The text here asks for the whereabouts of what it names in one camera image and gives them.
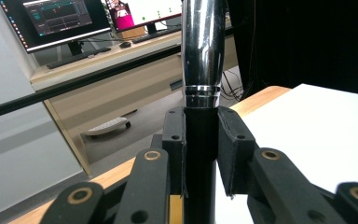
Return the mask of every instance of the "wooden desk edge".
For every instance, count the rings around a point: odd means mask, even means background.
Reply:
[[[257,110],[257,108],[265,105],[266,103],[278,98],[279,96],[285,94],[290,91],[290,89],[279,86],[270,86],[265,88],[264,90],[248,97],[247,99],[237,103],[232,106],[231,109],[238,112],[241,117],[244,117],[251,112]],[[103,186],[103,188],[107,188],[112,184],[118,182],[118,180],[124,178],[129,175],[131,172],[132,165],[134,163],[135,158],[125,161],[120,164],[118,167],[104,173],[103,175],[99,175],[91,181],[99,183]],[[42,216],[48,210],[48,207],[52,204],[52,201],[45,203],[44,205],[36,208],[35,210],[13,220],[12,224],[22,224],[22,223],[39,223],[42,219]]]

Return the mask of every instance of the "keyboard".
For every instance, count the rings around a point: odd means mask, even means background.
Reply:
[[[87,51],[87,52],[84,52],[84,53],[81,53],[81,54],[77,54],[77,55],[69,57],[69,58],[65,58],[65,59],[63,59],[61,61],[58,61],[58,62],[48,63],[46,66],[49,69],[53,69],[53,68],[56,68],[56,67],[66,65],[68,63],[74,63],[74,62],[80,61],[82,59],[86,59],[86,58],[88,58],[90,56],[94,56],[94,55],[99,54],[101,52],[107,52],[109,50],[110,50],[110,48],[101,48],[101,49],[90,50],[90,51]]]
[[[181,30],[182,30],[182,26],[176,26],[174,28],[158,31],[158,32],[153,33],[153,34],[143,35],[141,37],[135,38],[135,39],[132,40],[132,43],[138,44],[138,43],[141,43],[141,42],[149,40],[149,39],[157,38],[157,37],[160,37],[160,36],[163,36],[163,35],[172,34],[172,33],[175,33],[175,32],[181,31]]]

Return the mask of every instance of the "computer monitor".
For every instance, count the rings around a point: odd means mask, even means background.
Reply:
[[[105,0],[116,32],[147,26],[147,32],[157,31],[156,22],[180,17],[181,0]]]
[[[27,53],[110,32],[101,0],[0,0],[10,26]]]

